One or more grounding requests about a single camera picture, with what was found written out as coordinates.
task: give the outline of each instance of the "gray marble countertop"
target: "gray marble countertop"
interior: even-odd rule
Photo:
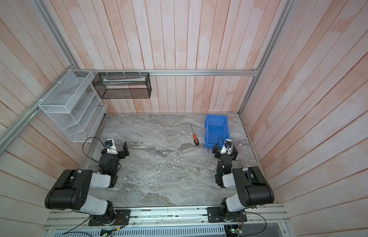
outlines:
[[[239,154],[233,168],[256,166],[238,114],[227,114],[230,137]],[[89,194],[115,207],[217,205],[236,193],[215,183],[217,159],[205,148],[206,115],[111,115],[100,139],[113,138],[117,149],[126,141],[130,155],[120,160],[114,188],[91,188]],[[192,130],[200,145],[193,142]],[[93,155],[101,156],[98,143]],[[91,162],[89,169],[98,170]]]

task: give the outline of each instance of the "wood panel wall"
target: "wood panel wall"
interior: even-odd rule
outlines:
[[[67,66],[32,0],[0,1],[0,137]],[[41,112],[0,157],[0,233],[38,236],[45,196],[81,157],[81,144]]]
[[[367,0],[299,0],[242,118],[298,236],[368,236]]]
[[[44,0],[82,69],[253,69],[285,0]],[[247,76],[151,77],[109,113],[238,111]]]

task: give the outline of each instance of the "white wire mesh basket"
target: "white wire mesh basket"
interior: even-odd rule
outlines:
[[[107,109],[105,101],[101,105],[101,98],[96,96],[96,91],[85,92],[94,77],[91,71],[84,72],[86,77],[77,77],[70,71],[39,105],[74,142],[84,142],[94,136]]]
[[[94,79],[93,73],[87,70],[75,70],[85,73],[86,77],[76,77],[69,71],[59,84],[48,93],[39,107],[46,113],[70,113],[85,89]]]

